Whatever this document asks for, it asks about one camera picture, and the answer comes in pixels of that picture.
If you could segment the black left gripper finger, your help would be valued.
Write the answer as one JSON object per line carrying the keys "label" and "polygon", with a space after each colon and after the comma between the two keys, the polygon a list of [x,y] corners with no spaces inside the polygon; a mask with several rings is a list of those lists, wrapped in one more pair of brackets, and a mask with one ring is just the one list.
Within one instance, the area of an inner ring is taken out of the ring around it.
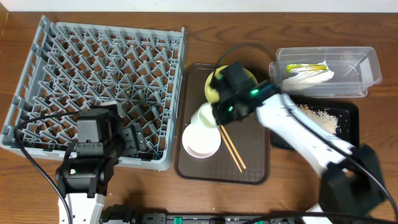
{"label": "black left gripper finger", "polygon": [[146,148],[145,137],[141,125],[139,123],[134,123],[132,125],[134,133],[134,148],[135,151],[142,151]]}
{"label": "black left gripper finger", "polygon": [[125,142],[123,155],[134,155],[137,153],[136,134],[132,126],[120,130],[121,137]]}

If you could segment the white cup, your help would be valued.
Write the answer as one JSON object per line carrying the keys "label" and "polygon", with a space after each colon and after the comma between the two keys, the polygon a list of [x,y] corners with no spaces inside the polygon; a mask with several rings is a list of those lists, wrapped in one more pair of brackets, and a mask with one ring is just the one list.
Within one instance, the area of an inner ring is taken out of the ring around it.
{"label": "white cup", "polygon": [[215,117],[213,116],[213,108],[211,107],[211,104],[202,104],[192,115],[191,123],[207,128],[217,128],[218,125],[216,123]]}

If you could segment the green yellow snack wrapper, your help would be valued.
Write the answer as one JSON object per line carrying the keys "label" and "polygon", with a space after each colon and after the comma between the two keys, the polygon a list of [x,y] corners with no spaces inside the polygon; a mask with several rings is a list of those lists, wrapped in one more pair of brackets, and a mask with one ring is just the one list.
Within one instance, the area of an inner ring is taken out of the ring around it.
{"label": "green yellow snack wrapper", "polygon": [[290,64],[287,65],[285,69],[287,73],[300,73],[317,70],[328,70],[328,67],[324,64]]}

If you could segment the pink bowl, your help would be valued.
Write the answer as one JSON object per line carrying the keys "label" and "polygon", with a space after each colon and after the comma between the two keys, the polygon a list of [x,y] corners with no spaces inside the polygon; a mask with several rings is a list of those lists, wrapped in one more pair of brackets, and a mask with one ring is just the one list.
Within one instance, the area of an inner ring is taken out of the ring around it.
{"label": "pink bowl", "polygon": [[220,148],[221,135],[217,128],[189,124],[183,131],[182,145],[192,157],[204,159],[215,154]]}

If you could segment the leftover rice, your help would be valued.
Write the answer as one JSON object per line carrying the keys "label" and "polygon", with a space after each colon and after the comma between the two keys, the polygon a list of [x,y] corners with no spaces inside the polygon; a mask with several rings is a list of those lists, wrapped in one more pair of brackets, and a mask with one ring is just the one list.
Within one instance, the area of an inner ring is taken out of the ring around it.
{"label": "leftover rice", "polygon": [[330,115],[326,110],[316,110],[308,105],[298,105],[298,107],[328,133],[336,135],[336,130],[339,127],[336,116]]}

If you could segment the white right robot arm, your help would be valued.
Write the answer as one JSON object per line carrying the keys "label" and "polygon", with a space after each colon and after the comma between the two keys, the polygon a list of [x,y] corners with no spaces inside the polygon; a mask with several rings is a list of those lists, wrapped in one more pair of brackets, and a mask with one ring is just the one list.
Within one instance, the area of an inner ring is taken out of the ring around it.
{"label": "white right robot arm", "polygon": [[368,145],[355,147],[324,130],[280,88],[258,83],[240,63],[216,66],[205,85],[218,94],[211,99],[218,126],[255,114],[258,122],[292,146],[320,178],[318,202],[303,213],[285,212],[305,223],[379,223],[368,213],[388,200],[396,208],[382,178],[379,161]]}

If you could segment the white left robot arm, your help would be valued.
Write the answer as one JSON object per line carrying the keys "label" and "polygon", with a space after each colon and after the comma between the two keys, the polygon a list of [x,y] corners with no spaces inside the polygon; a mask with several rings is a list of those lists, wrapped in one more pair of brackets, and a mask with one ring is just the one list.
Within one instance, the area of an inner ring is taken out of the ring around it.
{"label": "white left robot arm", "polygon": [[124,125],[121,105],[109,101],[79,112],[77,133],[55,175],[59,222],[98,223],[114,167],[144,147],[143,132],[137,123]]}

